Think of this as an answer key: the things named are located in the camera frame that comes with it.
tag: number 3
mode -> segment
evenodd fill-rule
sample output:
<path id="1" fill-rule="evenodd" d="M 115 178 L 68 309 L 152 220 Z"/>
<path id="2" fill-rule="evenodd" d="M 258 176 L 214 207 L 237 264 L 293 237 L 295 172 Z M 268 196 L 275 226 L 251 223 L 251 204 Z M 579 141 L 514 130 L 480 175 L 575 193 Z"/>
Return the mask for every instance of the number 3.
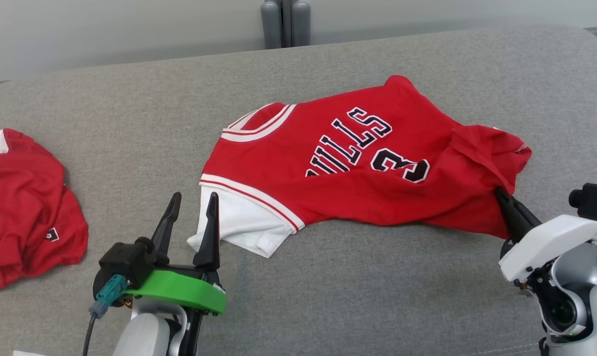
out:
<path id="1" fill-rule="evenodd" d="M 386 165 L 386 162 L 391 162 L 390 168 Z M 422 160 L 420 162 L 409 161 L 387 148 L 375 152 L 375 156 L 373 156 L 373 160 L 371 160 L 371 167 L 376 171 L 382 172 L 388 171 L 389 169 L 399 169 L 406 167 L 407 165 L 414 166 L 404 169 L 402 178 L 413 183 L 419 183 L 425 180 L 425 177 L 430 170 L 430 165 L 427 160 Z"/>

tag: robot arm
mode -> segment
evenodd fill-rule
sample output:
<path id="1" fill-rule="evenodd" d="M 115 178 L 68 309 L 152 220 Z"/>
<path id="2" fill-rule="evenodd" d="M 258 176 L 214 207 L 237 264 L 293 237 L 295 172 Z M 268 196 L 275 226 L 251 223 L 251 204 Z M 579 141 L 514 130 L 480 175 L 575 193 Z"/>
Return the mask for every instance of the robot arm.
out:
<path id="1" fill-rule="evenodd" d="M 597 356 L 597 185 L 571 193 L 580 217 L 546 223 L 502 190 L 496 194 L 511 235 L 499 265 L 538 301 L 547 332 L 542 354 Z"/>
<path id="2" fill-rule="evenodd" d="M 99 261 L 101 269 L 92 284 L 94 299 L 99 303 L 102 291 L 108 290 L 103 286 L 122 278 L 126 289 L 106 305 L 132 309 L 114 356 L 195 356 L 203 316 L 219 315 L 226 309 L 226 292 L 217 273 L 219 198 L 216 193 L 210 196 L 208 223 L 192 265 L 180 266 L 170 264 L 167 254 L 181 198 L 179 192 L 173 195 L 151 239 L 115 243 Z M 84 355 L 90 335 L 88 329 Z"/>

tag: gray fabric surface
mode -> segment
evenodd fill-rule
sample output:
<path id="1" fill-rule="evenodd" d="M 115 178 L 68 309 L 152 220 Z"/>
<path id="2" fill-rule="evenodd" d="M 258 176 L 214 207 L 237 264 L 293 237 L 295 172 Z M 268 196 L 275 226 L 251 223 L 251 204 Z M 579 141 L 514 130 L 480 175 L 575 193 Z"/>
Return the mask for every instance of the gray fabric surface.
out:
<path id="1" fill-rule="evenodd" d="M 407 76 L 463 124 L 520 136 L 534 156 L 517 197 L 543 220 L 597 182 L 597 38 L 560 26 L 447 32 L 86 68 L 0 85 L 0 129 L 32 136 L 67 166 L 90 224 L 78 266 L 0 291 L 0 356 L 79 354 L 97 260 L 150 235 L 170 195 L 183 204 L 172 261 L 187 264 L 197 180 L 221 128 L 273 101 L 297 103 Z M 535 356 L 532 299 L 504 282 L 501 241 L 411 224 L 308 226 L 267 260 L 221 247 L 225 315 L 201 355 Z M 96 323 L 91 356 L 113 352 L 129 318 Z"/>

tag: logo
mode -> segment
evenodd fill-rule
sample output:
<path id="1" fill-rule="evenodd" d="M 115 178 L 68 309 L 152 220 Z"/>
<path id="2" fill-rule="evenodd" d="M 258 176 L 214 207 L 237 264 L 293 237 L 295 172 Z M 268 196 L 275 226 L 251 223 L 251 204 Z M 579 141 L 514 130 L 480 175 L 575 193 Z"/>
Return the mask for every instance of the logo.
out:
<path id="1" fill-rule="evenodd" d="M 514 151 L 514 153 L 520 153 L 526 148 L 527 148 L 527 144 L 523 143 L 522 146 L 518 147 L 518 149 L 516 151 Z"/>
<path id="2" fill-rule="evenodd" d="M 46 240 L 50 242 L 59 240 L 59 234 L 56 233 L 56 228 L 53 227 L 47 232 Z"/>

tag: red jersey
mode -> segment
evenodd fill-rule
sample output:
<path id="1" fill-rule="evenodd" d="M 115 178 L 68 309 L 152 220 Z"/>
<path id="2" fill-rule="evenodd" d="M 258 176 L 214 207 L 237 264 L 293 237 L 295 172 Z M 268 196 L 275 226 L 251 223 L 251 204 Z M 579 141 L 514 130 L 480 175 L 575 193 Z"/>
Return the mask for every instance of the red jersey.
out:
<path id="1" fill-rule="evenodd" d="M 292 233 L 350 219 L 506 238 L 493 189 L 512 194 L 530 156 L 518 137 L 459 124 L 395 75 L 383 86 L 249 113 L 223 130 L 199 184 L 265 207 Z"/>
<path id="2" fill-rule="evenodd" d="M 30 137 L 0 131 L 0 288 L 83 257 L 88 226 L 64 178 Z"/>

